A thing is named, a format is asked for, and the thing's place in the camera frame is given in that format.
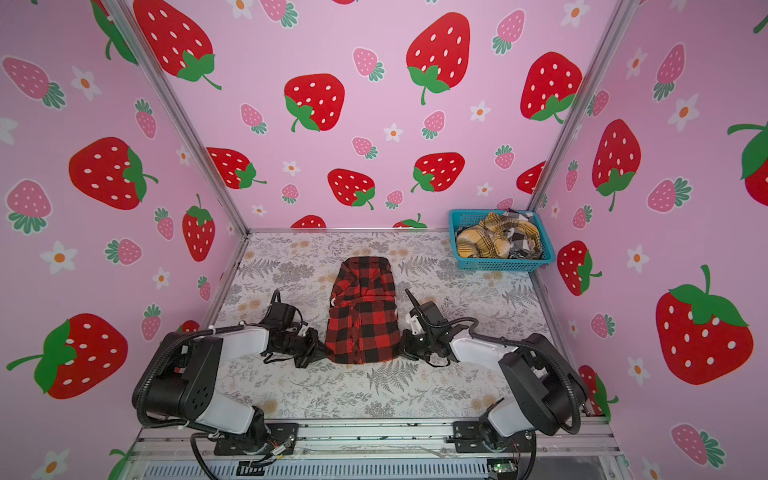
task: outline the teal basket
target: teal basket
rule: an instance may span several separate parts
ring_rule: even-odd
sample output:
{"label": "teal basket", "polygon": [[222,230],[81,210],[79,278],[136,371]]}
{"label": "teal basket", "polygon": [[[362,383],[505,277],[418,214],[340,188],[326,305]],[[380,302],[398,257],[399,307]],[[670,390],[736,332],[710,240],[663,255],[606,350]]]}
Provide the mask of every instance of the teal basket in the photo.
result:
{"label": "teal basket", "polygon": [[504,210],[451,210],[449,226],[451,228],[451,248],[453,249],[453,256],[458,261],[458,268],[461,270],[493,270],[504,272],[532,272],[542,265],[548,265],[554,262],[554,251],[552,250],[552,243],[549,241],[547,231],[544,229],[544,225],[541,223],[541,218],[537,214],[530,211],[517,210],[526,214],[533,214],[531,221],[538,228],[538,232],[541,235],[541,242],[543,243],[544,252],[540,260],[519,260],[519,259],[507,259],[507,258],[461,258],[456,253],[456,232],[461,227],[473,227],[477,225],[480,220],[485,220],[489,213],[495,212],[499,215],[504,213]]}

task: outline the red and black checkered shirt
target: red and black checkered shirt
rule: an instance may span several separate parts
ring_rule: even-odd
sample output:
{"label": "red and black checkered shirt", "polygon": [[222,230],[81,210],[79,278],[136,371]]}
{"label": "red and black checkered shirt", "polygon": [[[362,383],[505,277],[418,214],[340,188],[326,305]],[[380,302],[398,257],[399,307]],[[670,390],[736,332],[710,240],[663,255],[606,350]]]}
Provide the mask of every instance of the red and black checkered shirt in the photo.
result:
{"label": "red and black checkered shirt", "polygon": [[352,257],[331,292],[326,345],[336,363],[385,362],[397,357],[400,330],[389,260]]}

